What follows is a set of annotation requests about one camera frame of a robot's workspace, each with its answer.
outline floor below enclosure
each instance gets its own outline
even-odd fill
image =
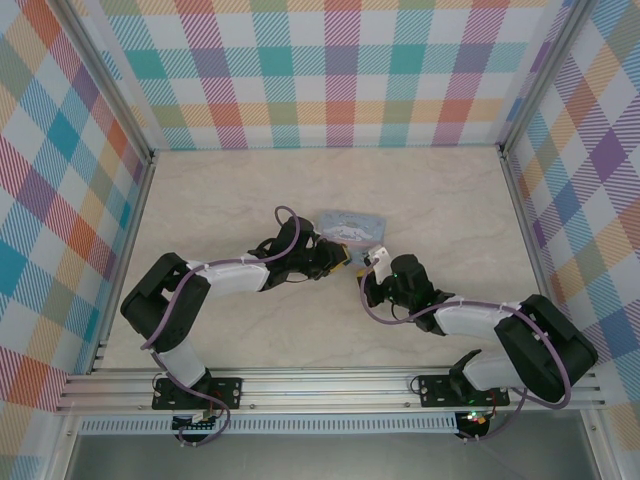
[[[305,149],[162,153],[122,298],[166,252],[211,261],[255,248],[277,234],[282,204],[312,221],[332,209],[385,217],[390,254],[415,254],[436,288],[465,298],[537,291],[493,148]],[[437,366],[495,348],[374,322],[357,270],[208,299],[191,330],[200,358],[216,367]],[[153,366],[142,341],[118,313],[102,366]]]
[[[487,444],[451,434],[81,436],[67,480],[595,480],[580,414],[526,412]]]

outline plaid wall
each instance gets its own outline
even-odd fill
[[[554,3],[101,0],[115,52],[83,1],[117,78],[117,58],[135,76],[134,113],[137,90],[171,149],[493,144]]]
[[[563,0],[562,6],[560,7],[560,10],[558,10],[558,13],[556,14],[556,18],[554,19],[553,24],[551,25],[551,28],[549,29],[549,32],[547,33],[547,36],[544,39],[544,42],[542,42],[542,46],[540,47],[538,54],[536,55],[536,59],[531,65],[531,68],[527,73],[527,77],[524,83],[520,87],[518,96],[516,97],[516,100],[513,102],[513,105],[511,106],[511,110],[509,110],[509,115],[507,115],[507,120],[502,126],[502,130],[500,130],[500,134],[498,135],[498,139],[496,143],[502,144],[505,142],[507,135],[511,130],[511,126],[513,125],[513,121],[516,118],[516,115],[518,114],[518,112],[520,111],[520,107],[522,106],[525,99],[529,95],[529,92],[531,91],[531,88],[533,87],[533,84],[536,78],[538,77],[538,73],[540,72],[540,69],[542,68],[542,66],[545,64],[547,60],[549,52],[551,51],[551,46],[553,45],[553,42],[555,42],[560,31],[562,30],[564,22],[567,19],[567,16],[569,15],[569,12],[571,11],[571,7],[573,6],[574,3],[575,3],[575,0]]]
[[[0,4],[0,479],[23,480],[89,354],[143,164],[45,0]]]
[[[153,145],[154,147],[157,147],[158,145],[156,145],[156,141],[153,138],[153,135],[151,134],[151,129],[149,128],[146,118],[144,117],[144,115],[142,115],[140,108],[136,104],[134,97],[131,94],[131,90],[129,90],[127,83],[122,78],[122,73],[120,72],[120,69],[118,69],[118,67],[116,66],[116,62],[113,60],[111,52],[109,52],[109,49],[107,48],[104,40],[102,39],[102,36],[98,33],[98,28],[96,27],[95,22],[89,16],[89,12],[87,11],[87,8],[85,5],[85,0],[70,0],[70,1],[73,7],[76,9],[76,13],[80,17],[80,20],[84,24],[84,27],[87,33],[91,37],[91,40],[93,41],[94,46],[102,55],[102,59],[104,60],[104,63],[109,69],[109,72],[111,73],[111,77],[113,78],[116,85],[118,86],[125,101],[129,104],[129,108],[131,109],[133,116],[138,122],[138,126],[142,130],[145,138],[147,139],[147,142],[149,143],[149,145]]]
[[[556,300],[596,345],[618,440],[640,466],[638,0],[598,4],[512,160]]]

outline black bracket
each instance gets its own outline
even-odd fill
[[[505,407],[509,405],[509,393],[499,388],[476,391],[467,396],[464,402],[451,388],[449,375],[420,375],[418,376],[417,392],[420,394],[420,405],[423,407],[492,407],[493,396],[495,405]]]
[[[242,398],[241,378],[211,378],[207,395],[223,401],[229,410],[240,408]],[[153,410],[209,410],[209,401],[191,395],[178,388],[168,378],[159,378],[153,389],[155,391],[151,408]]]

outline marble surface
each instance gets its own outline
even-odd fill
[[[306,149],[162,153],[123,298],[166,252],[211,261],[254,248],[277,234],[280,204],[312,221],[328,209],[385,217],[391,255],[414,253],[437,288],[465,298],[519,301],[537,291],[493,148]],[[210,298],[193,343],[218,367],[436,366],[495,348],[374,322],[356,271]],[[103,366],[152,366],[142,341],[118,314]]]

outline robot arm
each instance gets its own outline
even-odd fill
[[[513,310],[526,315],[544,332],[571,385],[598,359],[593,345],[542,295],[496,309],[434,288],[414,255],[391,260],[384,247],[376,247],[369,252],[368,262],[369,273],[366,278],[360,276],[359,282],[369,308],[389,301],[408,309],[410,316],[415,316],[415,325],[425,332],[472,335],[500,344],[502,348],[495,353],[470,352],[450,370],[448,388],[461,401],[495,387],[526,387],[547,402],[557,402],[564,395],[562,376],[551,352]],[[425,309],[431,311],[419,314]]]
[[[349,263],[346,247],[320,238],[308,220],[298,217],[298,222],[298,238],[289,253],[281,258],[269,261],[295,240],[293,217],[281,225],[276,238],[265,240],[233,263],[207,266],[167,253],[126,297],[120,309],[122,315],[136,332],[149,340],[168,309],[170,300],[165,292],[175,292],[183,278],[197,269],[183,285],[164,328],[151,345],[157,359],[182,385],[205,394],[211,390],[209,371],[188,338],[207,296],[263,292],[284,283],[290,273],[302,273],[309,279],[319,280]]]

